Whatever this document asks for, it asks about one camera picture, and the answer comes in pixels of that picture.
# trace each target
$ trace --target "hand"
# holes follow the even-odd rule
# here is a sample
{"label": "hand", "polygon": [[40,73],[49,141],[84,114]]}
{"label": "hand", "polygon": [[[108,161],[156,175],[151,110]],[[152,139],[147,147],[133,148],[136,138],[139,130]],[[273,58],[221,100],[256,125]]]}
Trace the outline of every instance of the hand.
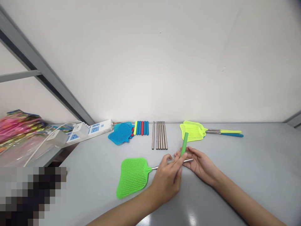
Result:
{"label": "hand", "polygon": [[179,153],[170,164],[167,164],[167,160],[172,159],[172,156],[170,154],[164,155],[154,180],[148,188],[152,190],[152,196],[158,205],[161,206],[168,202],[179,192],[182,173],[180,167],[186,157],[187,153],[184,153],[182,157]]}
{"label": "hand", "polygon": [[207,184],[214,186],[216,179],[221,173],[220,170],[213,164],[213,162],[204,154],[195,148],[190,146],[186,147],[186,151],[190,152],[187,158],[193,158],[192,162],[184,163],[183,166],[194,172],[200,179],[205,181]]}

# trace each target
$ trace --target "charger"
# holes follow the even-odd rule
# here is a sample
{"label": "charger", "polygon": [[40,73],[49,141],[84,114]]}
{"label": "charger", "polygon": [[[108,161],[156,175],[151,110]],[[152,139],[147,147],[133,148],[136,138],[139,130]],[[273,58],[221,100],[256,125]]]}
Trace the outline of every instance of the charger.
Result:
{"label": "charger", "polygon": [[47,141],[51,142],[55,146],[61,147],[63,146],[68,139],[68,135],[62,132],[61,130],[56,130],[51,134],[48,138]]}
{"label": "charger", "polygon": [[89,126],[84,122],[76,124],[72,132],[79,138],[85,138],[88,136]]}

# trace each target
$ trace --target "green handle grip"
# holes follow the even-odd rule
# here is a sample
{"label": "green handle grip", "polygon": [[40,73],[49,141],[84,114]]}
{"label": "green handle grip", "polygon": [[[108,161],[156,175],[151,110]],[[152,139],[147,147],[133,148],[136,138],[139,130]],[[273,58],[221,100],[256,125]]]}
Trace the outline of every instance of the green handle grip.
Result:
{"label": "green handle grip", "polygon": [[183,145],[182,145],[181,156],[182,156],[182,155],[185,153],[185,151],[186,151],[186,145],[187,145],[188,135],[189,135],[189,133],[185,133],[184,140],[183,140]]}
{"label": "green handle grip", "polygon": [[221,133],[241,133],[240,130],[220,130]]}

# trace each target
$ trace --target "white cable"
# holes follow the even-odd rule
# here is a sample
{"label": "white cable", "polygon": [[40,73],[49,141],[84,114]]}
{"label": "white cable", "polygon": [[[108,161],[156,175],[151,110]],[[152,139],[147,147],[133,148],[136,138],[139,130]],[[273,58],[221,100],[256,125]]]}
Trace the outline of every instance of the white cable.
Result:
{"label": "white cable", "polygon": [[45,138],[45,140],[43,140],[43,142],[38,146],[38,148],[33,152],[33,154],[30,156],[30,158],[27,160],[27,162],[24,164],[24,166],[23,167],[26,167],[27,166],[27,164],[29,163],[29,161],[32,159],[32,157],[35,155],[35,153],[37,153],[37,151],[39,150],[39,148],[45,143],[45,141],[48,139],[48,137],[50,137],[55,131],[57,131],[59,128],[61,128],[62,126],[64,126],[64,125],[67,125],[67,124],[75,124],[75,123],[73,123],[73,122],[67,122],[67,123],[65,123],[65,124],[63,124],[63,125],[61,125],[61,126],[59,126],[59,127],[57,127],[54,131],[52,131],[46,138]]}

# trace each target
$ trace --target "yellow handle grip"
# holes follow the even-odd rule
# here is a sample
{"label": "yellow handle grip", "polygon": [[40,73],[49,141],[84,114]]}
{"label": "yellow handle grip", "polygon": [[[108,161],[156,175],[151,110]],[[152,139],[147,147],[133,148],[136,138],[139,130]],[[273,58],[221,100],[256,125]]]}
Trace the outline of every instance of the yellow handle grip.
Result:
{"label": "yellow handle grip", "polygon": [[138,123],[138,121],[135,122],[134,135],[136,135],[136,133],[137,133],[137,123]]}
{"label": "yellow handle grip", "polygon": [[221,133],[241,133],[240,130],[220,130]]}

